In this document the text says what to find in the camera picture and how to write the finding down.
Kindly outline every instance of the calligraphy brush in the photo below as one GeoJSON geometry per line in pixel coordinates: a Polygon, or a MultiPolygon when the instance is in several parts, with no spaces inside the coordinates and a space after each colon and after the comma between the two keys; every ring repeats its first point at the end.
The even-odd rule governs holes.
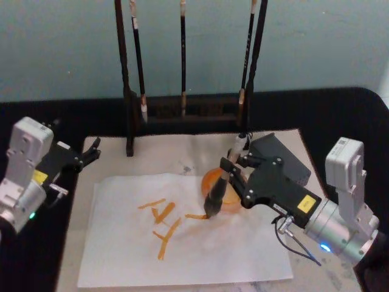
{"type": "Polygon", "coordinates": [[[239,91],[238,126],[240,126],[242,122],[241,119],[242,119],[243,103],[244,103],[244,87],[246,86],[246,75],[247,75],[247,67],[248,67],[249,57],[250,57],[251,36],[253,32],[256,1],[257,0],[251,1],[249,33],[247,34],[246,54],[244,56],[242,85],[241,85],[241,90],[239,91]]]}
{"type": "Polygon", "coordinates": [[[143,120],[147,123],[147,102],[146,102],[146,94],[145,94],[145,81],[143,79],[142,54],[140,53],[139,27],[136,18],[136,0],[129,0],[129,9],[131,11],[131,20],[133,23],[136,62],[138,65],[139,87],[140,87],[140,110],[142,111],[143,120]]]}
{"type": "Polygon", "coordinates": [[[186,61],[185,61],[185,0],[180,0],[181,8],[181,115],[184,117],[187,107],[187,94],[185,92],[186,61]]]}

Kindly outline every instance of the gray wall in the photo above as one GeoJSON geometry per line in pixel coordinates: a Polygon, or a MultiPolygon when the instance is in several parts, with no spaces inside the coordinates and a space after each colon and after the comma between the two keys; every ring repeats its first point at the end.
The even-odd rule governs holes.
{"type": "MultiPolygon", "coordinates": [[[[128,1],[122,3],[130,82],[139,92],[128,1]]],[[[146,93],[180,94],[179,0],[137,6],[146,93]]],[[[249,10],[249,0],[187,0],[189,94],[238,92],[249,10]]],[[[386,0],[269,0],[255,90],[378,91],[388,28],[386,0]]],[[[121,95],[113,0],[0,0],[0,101],[121,95]]]]}

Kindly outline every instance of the black table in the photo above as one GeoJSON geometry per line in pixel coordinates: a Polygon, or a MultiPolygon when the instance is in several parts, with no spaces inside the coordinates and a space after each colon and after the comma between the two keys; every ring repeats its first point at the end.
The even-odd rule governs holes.
{"type": "MultiPolygon", "coordinates": [[[[0,103],[0,178],[4,176],[12,126],[24,116],[38,121],[57,117],[64,126],[57,139],[81,151],[86,136],[125,136],[122,99],[0,103]]],[[[381,98],[363,88],[261,92],[253,97],[250,129],[299,128],[319,179],[325,185],[326,155],[340,136],[365,143],[366,202],[389,234],[389,110],[381,98]]],[[[150,126],[140,134],[229,132],[230,123],[202,123],[175,129],[150,126]]],[[[54,291],[69,223],[76,176],[59,184],[73,190],[54,209],[42,209],[10,246],[0,248],[0,291],[54,291]]],[[[325,187],[337,202],[333,189],[325,187]]]]}

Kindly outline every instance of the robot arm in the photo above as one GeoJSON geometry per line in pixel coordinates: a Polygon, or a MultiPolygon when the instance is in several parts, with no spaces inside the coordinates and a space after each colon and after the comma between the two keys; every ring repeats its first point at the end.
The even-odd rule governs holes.
{"type": "MultiPolygon", "coordinates": [[[[378,242],[378,235],[380,241],[383,238],[386,241],[386,236],[377,230],[378,218],[364,202],[363,143],[340,138],[326,158],[327,182],[336,187],[339,205],[321,199],[305,189],[301,182],[288,178],[283,171],[282,157],[253,156],[251,152],[236,161],[242,167],[254,168],[248,182],[228,159],[222,158],[220,167],[230,174],[229,183],[243,207],[250,209],[265,204],[285,218],[277,229],[279,233],[294,238],[288,227],[295,224],[324,250],[353,265],[369,253],[378,242]]],[[[216,196],[212,189],[206,205],[216,196]]]]}
{"type": "Polygon", "coordinates": [[[100,157],[96,139],[82,155],[63,142],[53,143],[54,133],[43,124],[25,117],[13,126],[9,163],[0,184],[0,240],[12,239],[35,215],[49,191],[57,200],[68,191],[55,184],[65,171],[82,171],[100,157]]]}

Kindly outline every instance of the paper sheet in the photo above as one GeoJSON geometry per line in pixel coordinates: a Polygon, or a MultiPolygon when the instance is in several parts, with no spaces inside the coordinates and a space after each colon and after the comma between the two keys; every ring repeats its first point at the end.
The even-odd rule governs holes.
{"type": "Polygon", "coordinates": [[[270,224],[278,214],[256,206],[210,220],[191,218],[187,214],[204,215],[200,186],[200,176],[172,174],[96,184],[78,287],[292,278],[288,253],[270,224]]]}

